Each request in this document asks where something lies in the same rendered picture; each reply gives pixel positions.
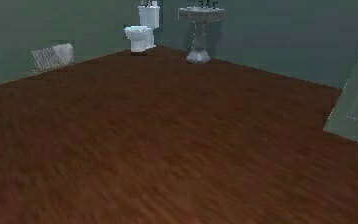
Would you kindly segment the white toilet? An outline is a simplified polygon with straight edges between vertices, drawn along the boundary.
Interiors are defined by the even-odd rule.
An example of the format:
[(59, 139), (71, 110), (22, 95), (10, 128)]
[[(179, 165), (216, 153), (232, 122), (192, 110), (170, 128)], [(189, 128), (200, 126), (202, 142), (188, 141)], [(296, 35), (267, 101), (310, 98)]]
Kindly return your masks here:
[(159, 27), (159, 6), (139, 6), (139, 25), (124, 28), (132, 52), (144, 52), (155, 47), (154, 30)]

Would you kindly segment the grey-green room door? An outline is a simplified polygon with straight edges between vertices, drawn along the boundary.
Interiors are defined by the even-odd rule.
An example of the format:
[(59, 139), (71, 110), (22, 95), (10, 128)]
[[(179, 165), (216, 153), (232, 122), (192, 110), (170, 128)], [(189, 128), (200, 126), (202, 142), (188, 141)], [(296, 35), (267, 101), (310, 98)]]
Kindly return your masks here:
[(358, 59), (323, 130), (358, 142)]

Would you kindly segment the grey pedestal sink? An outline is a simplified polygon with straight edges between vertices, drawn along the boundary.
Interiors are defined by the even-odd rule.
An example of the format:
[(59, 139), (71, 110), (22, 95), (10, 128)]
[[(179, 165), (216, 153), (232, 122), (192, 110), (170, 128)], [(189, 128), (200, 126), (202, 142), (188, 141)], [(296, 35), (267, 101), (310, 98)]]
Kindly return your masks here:
[(217, 7), (192, 6), (178, 9), (178, 19), (191, 21), (194, 25), (192, 50), (186, 57), (188, 62), (202, 64), (211, 60), (205, 49), (206, 25), (221, 21), (225, 12), (225, 9)]

